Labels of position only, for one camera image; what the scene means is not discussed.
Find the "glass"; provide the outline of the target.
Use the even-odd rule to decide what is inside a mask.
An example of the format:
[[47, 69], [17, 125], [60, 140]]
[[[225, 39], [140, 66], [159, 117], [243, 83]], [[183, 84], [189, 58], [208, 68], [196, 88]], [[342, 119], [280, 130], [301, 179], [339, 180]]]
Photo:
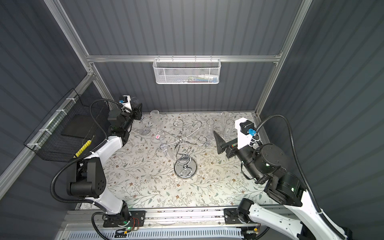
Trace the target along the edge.
[[235, 125], [235, 121], [232, 119], [227, 119], [225, 121], [225, 127], [224, 127], [224, 139], [226, 141], [229, 141], [231, 138], [231, 133], [233, 131]]
[[139, 121], [139, 134], [140, 135], [148, 135], [151, 132], [151, 128], [148, 126], [148, 123], [146, 122], [146, 116], [142, 116], [141, 120]]
[[210, 118], [210, 119], [207, 119], [206, 121], [206, 139], [207, 141], [204, 143], [204, 147], [208, 148], [213, 140], [214, 140], [214, 125], [215, 125], [215, 120]]

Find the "clear champagne flute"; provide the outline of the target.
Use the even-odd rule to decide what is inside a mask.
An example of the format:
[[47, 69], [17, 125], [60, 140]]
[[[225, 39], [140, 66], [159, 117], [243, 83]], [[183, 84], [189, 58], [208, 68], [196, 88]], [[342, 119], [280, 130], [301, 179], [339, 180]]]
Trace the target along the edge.
[[151, 118], [152, 118], [152, 121], [156, 127], [156, 130], [160, 130], [161, 129], [161, 120], [160, 120], [160, 112], [158, 110], [152, 110], [150, 112], [150, 115], [151, 115]]
[[229, 112], [221, 112], [221, 131], [222, 133], [225, 132], [225, 127], [226, 127], [226, 121], [230, 117]]

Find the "glass pink sticker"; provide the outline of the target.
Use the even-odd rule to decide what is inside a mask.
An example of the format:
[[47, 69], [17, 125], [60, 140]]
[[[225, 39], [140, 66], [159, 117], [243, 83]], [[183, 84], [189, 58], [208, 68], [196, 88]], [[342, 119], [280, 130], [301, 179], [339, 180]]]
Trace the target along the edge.
[[151, 135], [151, 141], [153, 143], [162, 143], [165, 139], [165, 132], [162, 130], [155, 130]]

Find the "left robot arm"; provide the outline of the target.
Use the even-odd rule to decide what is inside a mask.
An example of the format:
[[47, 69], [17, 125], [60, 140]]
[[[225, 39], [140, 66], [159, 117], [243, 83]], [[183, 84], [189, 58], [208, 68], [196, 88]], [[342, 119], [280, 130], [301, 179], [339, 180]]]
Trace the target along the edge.
[[111, 110], [108, 116], [110, 123], [106, 138], [83, 157], [69, 161], [62, 169], [68, 171], [67, 194], [73, 196], [71, 203], [88, 203], [102, 210], [102, 214], [113, 219], [120, 226], [134, 222], [128, 205], [117, 198], [107, 187], [103, 169], [107, 160], [127, 142], [134, 121], [143, 115], [142, 103], [120, 101], [120, 109]]

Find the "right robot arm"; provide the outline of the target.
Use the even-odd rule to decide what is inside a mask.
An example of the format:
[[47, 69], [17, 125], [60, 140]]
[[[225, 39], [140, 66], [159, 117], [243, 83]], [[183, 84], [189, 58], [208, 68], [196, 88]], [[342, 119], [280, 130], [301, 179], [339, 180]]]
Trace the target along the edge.
[[259, 223], [292, 240], [351, 240], [349, 228], [335, 224], [324, 211], [317, 211], [309, 191], [292, 173], [287, 172], [287, 155], [274, 144], [265, 144], [257, 149], [246, 145], [239, 149], [235, 140], [225, 142], [214, 133], [218, 153], [227, 158], [237, 156], [241, 167], [249, 175], [247, 180], [265, 184], [264, 192], [275, 202], [290, 210], [296, 219], [270, 211], [256, 202], [243, 198], [233, 214], [226, 214], [227, 221], [239, 220], [243, 224]]

